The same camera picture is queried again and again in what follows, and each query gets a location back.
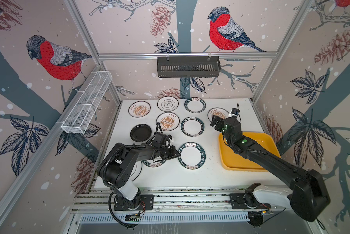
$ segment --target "bird head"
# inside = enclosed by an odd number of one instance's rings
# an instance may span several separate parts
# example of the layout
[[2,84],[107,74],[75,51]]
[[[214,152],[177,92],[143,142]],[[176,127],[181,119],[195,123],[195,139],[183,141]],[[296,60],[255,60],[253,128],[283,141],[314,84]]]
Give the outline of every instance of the bird head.
[[31,59],[42,59],[40,46],[46,40],[40,35],[34,35],[27,41],[28,55]]
[[216,7],[210,12],[207,19],[211,20],[214,23],[219,18],[219,16],[224,14],[229,15],[229,10],[227,9],[227,7],[224,7],[224,6]]

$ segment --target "yellow tray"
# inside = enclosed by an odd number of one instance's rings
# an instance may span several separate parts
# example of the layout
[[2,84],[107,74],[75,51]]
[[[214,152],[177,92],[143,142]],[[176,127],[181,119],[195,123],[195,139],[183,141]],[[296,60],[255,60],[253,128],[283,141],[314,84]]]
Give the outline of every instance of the yellow tray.
[[[277,150],[275,142],[270,135],[267,135],[266,133],[252,132],[243,132],[243,134],[252,138],[262,145],[263,148],[280,158],[279,151]],[[231,148],[224,144],[222,134],[219,134],[219,154],[221,156],[222,166],[224,169],[235,171],[267,171],[257,163],[235,154]]]

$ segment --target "gray floor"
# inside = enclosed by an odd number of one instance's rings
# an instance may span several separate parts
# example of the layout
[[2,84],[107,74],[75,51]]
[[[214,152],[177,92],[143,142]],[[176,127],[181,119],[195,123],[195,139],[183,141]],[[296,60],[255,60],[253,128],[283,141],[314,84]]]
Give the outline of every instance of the gray floor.
[[134,230],[126,230],[120,224],[80,224],[78,234],[307,234],[311,233],[307,223],[293,211],[284,211],[264,223],[261,228],[253,228],[247,222],[210,223],[168,223],[140,224]]

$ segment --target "white wire mesh basket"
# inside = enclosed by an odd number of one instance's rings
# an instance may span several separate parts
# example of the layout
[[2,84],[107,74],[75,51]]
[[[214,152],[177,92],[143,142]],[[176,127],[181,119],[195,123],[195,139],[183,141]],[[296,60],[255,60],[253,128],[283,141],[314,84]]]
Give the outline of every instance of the white wire mesh basket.
[[85,133],[112,80],[110,72],[96,72],[88,87],[62,124],[67,133]]

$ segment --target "white plate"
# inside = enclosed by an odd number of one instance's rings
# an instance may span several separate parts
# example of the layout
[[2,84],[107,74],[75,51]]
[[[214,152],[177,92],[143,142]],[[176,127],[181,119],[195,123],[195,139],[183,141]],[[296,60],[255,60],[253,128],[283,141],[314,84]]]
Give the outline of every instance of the white plate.
[[140,173],[142,170],[142,162],[136,162],[135,165],[133,166],[131,176],[129,177],[132,181],[134,181],[137,177],[139,177]]
[[176,114],[172,112],[166,112],[158,116],[155,123],[158,122],[161,124],[163,131],[171,131],[178,127],[180,119]]
[[147,115],[149,111],[150,104],[145,101],[137,101],[133,103],[128,109],[128,113],[135,118],[143,117]]
[[142,162],[144,163],[144,165],[146,165],[148,167],[158,167],[166,162],[166,160],[159,161],[161,159],[162,159],[161,157],[157,157],[154,160],[143,160]]
[[159,110],[173,111],[179,106],[179,101],[174,97],[163,97],[157,102]]
[[180,124],[181,131],[189,137],[197,137],[205,130],[205,125],[201,119],[187,117]]
[[180,156],[177,158],[180,164],[188,169],[200,168],[206,160],[205,150],[197,143],[188,142],[179,148]]
[[189,112],[200,113],[205,110],[206,103],[198,97],[191,97],[185,100],[184,107]]
[[213,120],[213,115],[216,115],[222,119],[225,119],[228,117],[229,112],[223,108],[218,108],[218,107],[209,110],[209,112],[207,113],[207,118],[210,120],[210,122],[211,120]]

